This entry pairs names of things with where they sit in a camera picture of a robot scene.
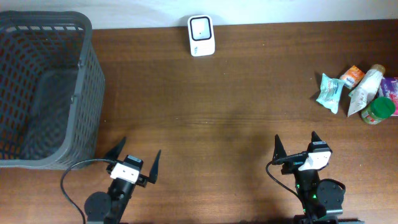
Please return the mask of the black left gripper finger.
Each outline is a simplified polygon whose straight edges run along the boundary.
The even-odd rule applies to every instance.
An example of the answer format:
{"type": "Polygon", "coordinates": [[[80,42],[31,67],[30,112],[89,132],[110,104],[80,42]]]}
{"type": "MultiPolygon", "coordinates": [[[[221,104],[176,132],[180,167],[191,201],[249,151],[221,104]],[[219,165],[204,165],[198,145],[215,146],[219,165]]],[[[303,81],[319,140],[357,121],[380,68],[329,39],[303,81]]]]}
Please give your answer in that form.
{"type": "Polygon", "coordinates": [[[126,137],[123,137],[122,140],[117,143],[110,151],[108,151],[103,159],[111,160],[111,161],[117,161],[118,157],[126,143],[126,137]]]}
{"type": "Polygon", "coordinates": [[[155,184],[157,182],[158,173],[159,173],[160,156],[161,156],[161,150],[158,151],[158,153],[155,157],[154,163],[149,172],[149,177],[147,178],[147,181],[151,184],[155,184]]]}

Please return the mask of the mint green wipes pack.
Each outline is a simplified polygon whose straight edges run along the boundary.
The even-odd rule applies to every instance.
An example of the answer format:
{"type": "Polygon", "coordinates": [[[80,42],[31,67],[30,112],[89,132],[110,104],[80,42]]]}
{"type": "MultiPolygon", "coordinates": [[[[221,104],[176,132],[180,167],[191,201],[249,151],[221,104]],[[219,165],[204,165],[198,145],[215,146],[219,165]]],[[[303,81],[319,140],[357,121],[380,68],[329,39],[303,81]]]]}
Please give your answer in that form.
{"type": "Polygon", "coordinates": [[[339,78],[330,78],[323,73],[320,84],[320,94],[316,102],[329,109],[333,114],[337,114],[344,85],[345,82],[343,80],[339,78]]]}

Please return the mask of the white shampoo tube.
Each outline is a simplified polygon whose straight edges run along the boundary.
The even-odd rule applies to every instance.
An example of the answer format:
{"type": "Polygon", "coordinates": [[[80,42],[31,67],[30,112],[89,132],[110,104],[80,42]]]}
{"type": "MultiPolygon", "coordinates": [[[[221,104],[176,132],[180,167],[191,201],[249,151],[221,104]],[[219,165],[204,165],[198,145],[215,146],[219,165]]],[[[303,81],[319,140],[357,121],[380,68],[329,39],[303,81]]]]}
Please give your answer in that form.
{"type": "Polygon", "coordinates": [[[366,72],[358,86],[349,94],[351,101],[347,117],[361,111],[374,99],[385,72],[385,67],[380,64],[373,65],[366,72]]]}

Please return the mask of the small orange white packet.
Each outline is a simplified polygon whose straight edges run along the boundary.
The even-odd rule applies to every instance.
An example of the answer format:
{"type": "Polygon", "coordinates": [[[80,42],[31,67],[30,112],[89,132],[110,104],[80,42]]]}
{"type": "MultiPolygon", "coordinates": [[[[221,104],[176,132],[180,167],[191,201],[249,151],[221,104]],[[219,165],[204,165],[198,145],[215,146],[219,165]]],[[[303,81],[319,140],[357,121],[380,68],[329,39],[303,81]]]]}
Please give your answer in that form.
{"type": "Polygon", "coordinates": [[[344,86],[351,90],[364,78],[364,76],[365,73],[357,66],[353,65],[340,76],[340,80],[343,80],[344,86]]]}

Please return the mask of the green lid jar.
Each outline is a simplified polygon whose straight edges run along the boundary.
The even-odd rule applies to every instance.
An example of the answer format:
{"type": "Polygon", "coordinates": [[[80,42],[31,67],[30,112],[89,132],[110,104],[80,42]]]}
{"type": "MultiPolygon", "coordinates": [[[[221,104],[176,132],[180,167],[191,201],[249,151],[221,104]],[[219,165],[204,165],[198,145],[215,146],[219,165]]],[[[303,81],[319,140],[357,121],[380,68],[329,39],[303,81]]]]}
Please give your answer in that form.
{"type": "Polygon", "coordinates": [[[378,124],[391,117],[396,111],[394,102],[387,97],[379,97],[370,102],[361,112],[361,118],[365,123],[378,124]]]}

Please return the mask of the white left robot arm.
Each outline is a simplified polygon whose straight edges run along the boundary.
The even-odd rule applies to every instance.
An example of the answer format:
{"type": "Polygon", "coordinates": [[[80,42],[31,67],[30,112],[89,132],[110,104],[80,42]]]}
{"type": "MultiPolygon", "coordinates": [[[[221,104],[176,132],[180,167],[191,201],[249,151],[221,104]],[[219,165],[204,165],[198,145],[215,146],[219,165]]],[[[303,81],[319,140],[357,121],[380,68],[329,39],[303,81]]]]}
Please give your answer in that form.
{"type": "Polygon", "coordinates": [[[104,156],[111,161],[106,170],[113,181],[107,192],[95,192],[87,198],[84,205],[87,223],[119,223],[134,189],[157,182],[161,152],[157,153],[149,175],[146,176],[141,173],[143,160],[131,155],[123,160],[118,159],[125,143],[126,138],[122,138],[104,156]]]}

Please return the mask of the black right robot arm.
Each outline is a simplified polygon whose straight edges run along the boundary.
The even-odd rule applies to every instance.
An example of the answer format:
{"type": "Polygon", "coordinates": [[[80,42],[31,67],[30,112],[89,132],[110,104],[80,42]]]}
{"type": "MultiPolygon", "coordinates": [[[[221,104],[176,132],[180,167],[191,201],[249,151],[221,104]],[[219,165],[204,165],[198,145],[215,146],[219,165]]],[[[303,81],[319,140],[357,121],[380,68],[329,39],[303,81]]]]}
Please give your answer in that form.
{"type": "Polygon", "coordinates": [[[316,132],[312,132],[306,151],[292,155],[286,154],[280,137],[275,135],[274,153],[267,165],[281,165],[281,174],[294,175],[295,190],[273,175],[269,177],[293,193],[302,204],[303,214],[294,216],[294,223],[338,223],[337,216],[343,213],[346,187],[337,180],[320,179],[318,175],[328,165],[332,154],[329,145],[316,132]]]}

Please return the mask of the white barcode scanner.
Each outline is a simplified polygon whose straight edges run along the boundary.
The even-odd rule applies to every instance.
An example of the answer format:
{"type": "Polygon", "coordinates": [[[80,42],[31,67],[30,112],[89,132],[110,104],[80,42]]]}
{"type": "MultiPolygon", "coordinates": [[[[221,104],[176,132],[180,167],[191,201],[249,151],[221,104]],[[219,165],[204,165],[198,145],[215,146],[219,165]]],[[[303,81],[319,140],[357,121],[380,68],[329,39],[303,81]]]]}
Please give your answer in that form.
{"type": "Polygon", "coordinates": [[[213,55],[216,47],[212,18],[208,15],[191,16],[188,18],[187,26],[191,55],[213,55]]]}

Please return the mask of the grey plastic mesh basket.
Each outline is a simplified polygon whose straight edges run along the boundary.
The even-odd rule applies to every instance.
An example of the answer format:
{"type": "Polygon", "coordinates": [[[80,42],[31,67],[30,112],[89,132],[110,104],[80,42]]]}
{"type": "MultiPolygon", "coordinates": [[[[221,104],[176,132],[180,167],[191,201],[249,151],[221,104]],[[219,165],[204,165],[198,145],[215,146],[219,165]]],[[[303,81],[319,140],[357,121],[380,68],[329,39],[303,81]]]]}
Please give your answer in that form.
{"type": "Polygon", "coordinates": [[[95,154],[105,77],[82,13],[1,13],[1,167],[65,170],[95,154]]]}

